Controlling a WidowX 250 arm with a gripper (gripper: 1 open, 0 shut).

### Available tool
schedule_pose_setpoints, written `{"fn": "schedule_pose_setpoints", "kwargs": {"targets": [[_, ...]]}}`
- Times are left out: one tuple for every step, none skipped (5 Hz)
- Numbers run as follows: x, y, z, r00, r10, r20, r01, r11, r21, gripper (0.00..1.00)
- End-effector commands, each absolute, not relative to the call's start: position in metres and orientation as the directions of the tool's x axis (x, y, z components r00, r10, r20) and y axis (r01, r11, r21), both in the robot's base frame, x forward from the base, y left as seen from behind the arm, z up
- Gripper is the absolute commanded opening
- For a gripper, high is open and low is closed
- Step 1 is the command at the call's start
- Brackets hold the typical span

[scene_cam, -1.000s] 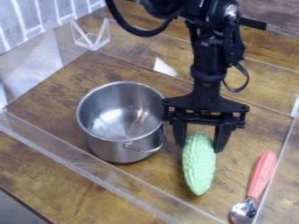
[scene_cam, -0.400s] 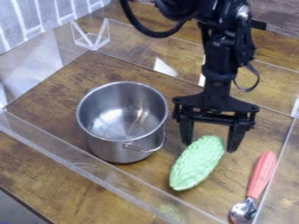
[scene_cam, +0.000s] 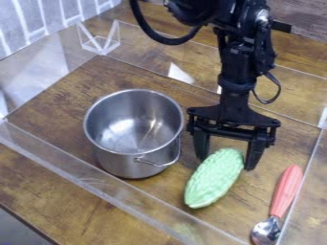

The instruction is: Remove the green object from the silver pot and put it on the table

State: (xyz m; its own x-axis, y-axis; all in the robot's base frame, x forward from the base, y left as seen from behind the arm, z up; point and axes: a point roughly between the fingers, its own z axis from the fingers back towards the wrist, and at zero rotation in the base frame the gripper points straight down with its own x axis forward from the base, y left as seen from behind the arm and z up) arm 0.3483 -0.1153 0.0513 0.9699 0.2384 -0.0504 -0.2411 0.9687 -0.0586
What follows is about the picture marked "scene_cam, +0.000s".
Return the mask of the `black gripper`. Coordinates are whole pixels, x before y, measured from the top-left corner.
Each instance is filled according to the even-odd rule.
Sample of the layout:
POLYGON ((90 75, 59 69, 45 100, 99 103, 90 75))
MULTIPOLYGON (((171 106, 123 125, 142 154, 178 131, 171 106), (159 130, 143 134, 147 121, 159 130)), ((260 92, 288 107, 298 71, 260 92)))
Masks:
POLYGON ((194 136, 194 151, 200 161, 208 156, 210 137, 227 137, 248 143, 244 170, 255 169, 266 147, 275 143, 282 123, 255 112, 248 100, 248 91, 223 89, 216 105, 188 109, 187 129, 194 136))

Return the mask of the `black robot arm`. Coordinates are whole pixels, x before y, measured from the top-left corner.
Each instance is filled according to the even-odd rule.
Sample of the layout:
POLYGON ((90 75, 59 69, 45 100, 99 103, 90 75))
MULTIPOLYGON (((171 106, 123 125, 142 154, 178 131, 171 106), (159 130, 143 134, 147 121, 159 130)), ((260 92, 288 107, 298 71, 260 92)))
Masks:
POLYGON ((267 147, 275 144, 282 123, 248 106, 256 78, 274 75, 272 18, 266 0, 164 0, 174 17, 186 25, 214 26, 219 40, 220 102, 188 109, 187 130, 194 136, 196 158, 208 155, 214 136, 248 143, 244 169, 252 170, 267 147))

